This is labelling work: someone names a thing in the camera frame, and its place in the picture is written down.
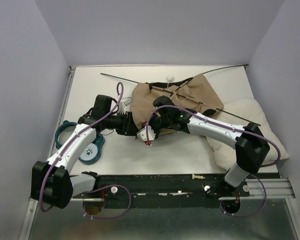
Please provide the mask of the beige pet tent fabric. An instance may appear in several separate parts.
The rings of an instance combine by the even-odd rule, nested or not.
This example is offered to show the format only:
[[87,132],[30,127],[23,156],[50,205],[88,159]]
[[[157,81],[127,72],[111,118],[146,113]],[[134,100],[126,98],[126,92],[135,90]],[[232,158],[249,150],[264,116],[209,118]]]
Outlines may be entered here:
[[[215,117],[220,113],[216,108],[224,108],[221,99],[203,74],[193,76],[192,80],[181,85],[174,85],[174,83],[176,82],[170,85],[163,82],[138,83],[136,85],[131,94],[132,103],[129,109],[138,129],[144,126],[154,109],[153,102],[160,96],[169,97],[178,107],[195,110],[208,117]],[[173,94],[165,92],[163,89],[171,91]],[[195,102],[176,96],[176,93]]]

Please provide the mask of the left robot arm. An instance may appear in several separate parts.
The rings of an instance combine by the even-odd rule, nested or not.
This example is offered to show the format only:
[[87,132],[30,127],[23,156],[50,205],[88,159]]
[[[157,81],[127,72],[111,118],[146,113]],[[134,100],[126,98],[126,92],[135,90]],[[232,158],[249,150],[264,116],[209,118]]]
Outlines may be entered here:
[[133,114],[120,112],[112,105],[112,97],[98,95],[89,113],[81,116],[68,140],[46,161],[37,161],[32,167],[30,196],[39,202],[43,212],[50,207],[65,208],[72,197],[86,193],[94,198],[100,194],[101,185],[96,173],[70,173],[80,155],[105,129],[115,130],[123,136],[136,136]]

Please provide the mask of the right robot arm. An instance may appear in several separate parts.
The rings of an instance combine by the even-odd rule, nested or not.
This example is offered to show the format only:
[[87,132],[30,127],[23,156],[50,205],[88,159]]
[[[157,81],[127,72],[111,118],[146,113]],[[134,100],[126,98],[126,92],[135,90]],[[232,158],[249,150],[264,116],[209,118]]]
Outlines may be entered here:
[[254,123],[247,126],[225,123],[176,106],[167,96],[158,97],[153,106],[154,110],[144,125],[146,143],[162,130],[170,129],[211,138],[234,149],[236,162],[220,183],[220,191],[226,196],[237,192],[245,178],[259,171],[270,151],[269,142]]

